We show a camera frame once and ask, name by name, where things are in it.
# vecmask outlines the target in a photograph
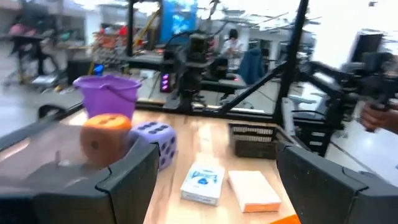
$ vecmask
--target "purple die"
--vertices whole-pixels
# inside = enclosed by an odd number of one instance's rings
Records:
[[[145,122],[132,130],[139,133],[149,142],[159,143],[159,170],[165,169],[172,163],[177,150],[177,137],[172,127],[160,122]]]

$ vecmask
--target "black metal pole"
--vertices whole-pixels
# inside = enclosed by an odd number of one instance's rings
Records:
[[[242,102],[244,99],[246,99],[249,95],[257,91],[260,87],[262,87],[264,84],[266,84],[268,81],[271,79],[275,78],[277,75],[279,75],[285,68],[285,64],[279,65],[275,69],[273,69],[271,72],[268,72],[264,77],[262,77],[260,80],[258,80],[252,87],[248,88],[245,90],[243,93],[235,97],[232,101],[229,103],[225,104],[222,106],[219,110],[219,114],[225,114],[229,112],[232,108],[237,106],[240,102]]]
[[[293,82],[296,62],[297,62],[297,52],[299,51],[299,45],[301,36],[303,34],[303,26],[305,22],[305,15],[307,13],[309,0],[301,0],[298,6],[296,21],[293,28],[292,36],[290,37],[289,49],[287,49],[286,58],[286,69],[282,72],[282,79],[280,81],[280,88],[278,97],[275,103],[274,119],[275,121],[283,126],[283,114],[282,114],[282,99],[287,97],[289,93],[290,85]]]
[[[129,1],[129,7],[127,10],[128,13],[128,21],[127,21],[127,46],[126,46],[126,55],[128,57],[132,57],[132,43],[134,38],[134,1]]]

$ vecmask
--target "orange object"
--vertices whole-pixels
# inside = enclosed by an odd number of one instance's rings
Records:
[[[230,170],[228,182],[242,212],[276,212],[282,203],[260,171]]]
[[[128,129],[132,128],[131,120],[121,114],[101,114],[90,118],[83,126],[105,129]]]
[[[299,217],[297,215],[291,215],[289,217],[283,218],[281,220],[277,220],[270,224],[301,224]]]
[[[126,35],[114,35],[114,34],[101,34],[97,36],[98,42],[101,44],[102,48],[114,49],[118,38],[121,38],[122,46],[127,46],[127,36]]]
[[[122,159],[128,150],[127,135],[131,128],[130,119],[119,114],[101,114],[86,121],[80,144],[88,162],[104,168]]]

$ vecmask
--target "small box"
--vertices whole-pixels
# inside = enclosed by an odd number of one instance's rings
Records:
[[[224,173],[223,167],[195,162],[181,186],[181,198],[217,206]]]
[[[228,181],[242,212],[279,210],[282,201],[260,171],[232,170],[228,172]]]

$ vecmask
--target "wire basket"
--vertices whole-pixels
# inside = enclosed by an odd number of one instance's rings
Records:
[[[300,146],[276,124],[257,126],[229,123],[229,143],[238,157],[276,159],[281,142]]]
[[[94,34],[94,37],[102,48],[114,49],[118,39],[121,39],[122,46],[127,46],[127,36],[117,34]]]

